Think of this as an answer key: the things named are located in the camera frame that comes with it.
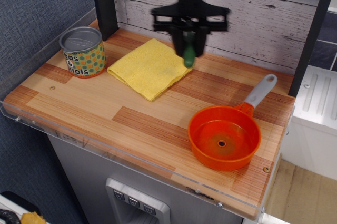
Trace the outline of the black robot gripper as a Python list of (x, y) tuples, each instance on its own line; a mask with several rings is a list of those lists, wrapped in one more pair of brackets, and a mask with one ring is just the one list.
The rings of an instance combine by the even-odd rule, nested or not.
[(195, 32), (196, 57), (203, 54), (209, 32), (227, 30), (229, 13), (228, 8), (211, 5), (203, 0), (178, 0), (172, 5), (151, 10), (154, 30), (170, 33), (178, 56), (184, 55), (184, 32)]

